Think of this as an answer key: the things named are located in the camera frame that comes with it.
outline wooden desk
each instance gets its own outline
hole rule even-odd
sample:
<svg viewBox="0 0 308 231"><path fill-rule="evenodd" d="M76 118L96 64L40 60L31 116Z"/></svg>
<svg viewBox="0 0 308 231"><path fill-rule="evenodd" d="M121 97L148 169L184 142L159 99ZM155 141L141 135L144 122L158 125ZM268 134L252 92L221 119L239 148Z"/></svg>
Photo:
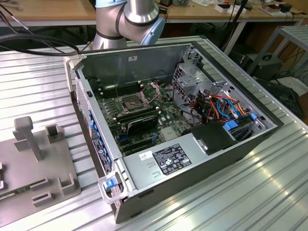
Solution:
<svg viewBox="0 0 308 231"><path fill-rule="evenodd" d="M89 0L17 0L18 5L3 3L3 5L19 6L23 11L8 8L27 26L68 26L95 25L96 11ZM12 25L17 24L5 13Z"/></svg>
<svg viewBox="0 0 308 231"><path fill-rule="evenodd" d="M295 15L294 19L292 16L286 17L277 16L273 17L264 11L262 11L261 5L253 5L251 11L246 11L242 14L238 21L248 20L253 21L300 21L305 19L307 16L303 14ZM201 6L195 2L190 2L188 7L170 6L168 8L168 21L170 23L181 23L185 22L225 22L230 18L229 13L220 13L215 10L215 6L209 5L207 7Z"/></svg>
<svg viewBox="0 0 308 231"><path fill-rule="evenodd" d="M27 26L70 26L95 25L96 11L89 0L18 0L23 11L9 8L9 10ZM242 14L239 24L225 49L229 54L236 40L247 22L285 22L295 21L300 25L306 15L273 17L260 9L260 5L253 5L251 11ZM19 26L7 15L13 26ZM215 23L229 21L230 14L220 13L213 5L201 6L190 2L188 7L170 6L168 9L168 23Z"/></svg>

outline green circuit board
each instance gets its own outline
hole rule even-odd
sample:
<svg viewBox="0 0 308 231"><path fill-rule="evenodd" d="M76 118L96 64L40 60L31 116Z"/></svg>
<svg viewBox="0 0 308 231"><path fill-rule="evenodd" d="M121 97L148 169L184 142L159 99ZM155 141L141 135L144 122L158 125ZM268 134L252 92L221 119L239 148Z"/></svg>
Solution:
<svg viewBox="0 0 308 231"><path fill-rule="evenodd" d="M191 127L185 117L181 115L180 110L174 105L173 101L169 100L168 89L160 87L159 92L160 95L149 104L141 100L141 95L138 92L110 99L97 96L97 101L103 116L123 155L129 155L176 138L184 130ZM143 94L148 101L158 95L157 90L151 86L145 88ZM126 123L117 123L114 120L117 116L129 115L144 109L156 107L159 107L156 112L158 116L157 124L153 128L140 132L139 134L128 136L123 132L123 128L127 127L127 123L138 120L138 117Z"/></svg>

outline metal slotted table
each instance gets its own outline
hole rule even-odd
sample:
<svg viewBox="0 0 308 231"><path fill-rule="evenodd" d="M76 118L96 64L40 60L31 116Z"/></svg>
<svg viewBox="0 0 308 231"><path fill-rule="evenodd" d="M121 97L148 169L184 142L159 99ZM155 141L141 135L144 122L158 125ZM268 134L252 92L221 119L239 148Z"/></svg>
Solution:
<svg viewBox="0 0 308 231"><path fill-rule="evenodd" d="M308 127L209 40L196 36L158 43L192 40L277 115L284 127L242 161L115 224L111 207L97 187L62 59L4 52L0 54L0 138L12 136L13 119L20 115L30 115L35 130L58 123L64 127L82 192L2 230L308 230ZM211 66L204 68L212 75L216 72Z"/></svg>
<svg viewBox="0 0 308 231"><path fill-rule="evenodd" d="M296 44L298 47L308 51L308 26L279 26L276 28L274 33L271 35L267 43L262 48L261 52L251 64L247 73L252 74L258 63L261 61L265 53L271 47L271 45L275 42L276 38L282 35L284 36L283 41L274 51L274 54L278 57L279 54L282 52L283 47L286 45L288 41ZM308 59L303 62L303 64L297 69L295 75L299 74L301 70L304 69L305 66L308 65Z"/></svg>

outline warning label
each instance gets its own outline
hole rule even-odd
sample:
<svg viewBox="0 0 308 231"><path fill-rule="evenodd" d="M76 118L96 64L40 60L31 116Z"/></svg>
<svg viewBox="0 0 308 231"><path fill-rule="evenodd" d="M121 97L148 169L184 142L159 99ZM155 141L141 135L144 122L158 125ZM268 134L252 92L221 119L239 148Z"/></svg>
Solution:
<svg viewBox="0 0 308 231"><path fill-rule="evenodd" d="M192 164L178 143L153 153L153 156L164 175L169 175Z"/></svg>

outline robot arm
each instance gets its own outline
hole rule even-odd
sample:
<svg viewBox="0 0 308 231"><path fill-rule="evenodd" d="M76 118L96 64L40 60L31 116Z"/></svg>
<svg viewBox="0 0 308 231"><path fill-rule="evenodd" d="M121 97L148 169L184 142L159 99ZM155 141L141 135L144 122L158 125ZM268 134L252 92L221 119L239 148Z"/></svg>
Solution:
<svg viewBox="0 0 308 231"><path fill-rule="evenodd" d="M126 47L125 38L141 45L154 44L165 26L154 0L97 0L95 7L95 50Z"/></svg>

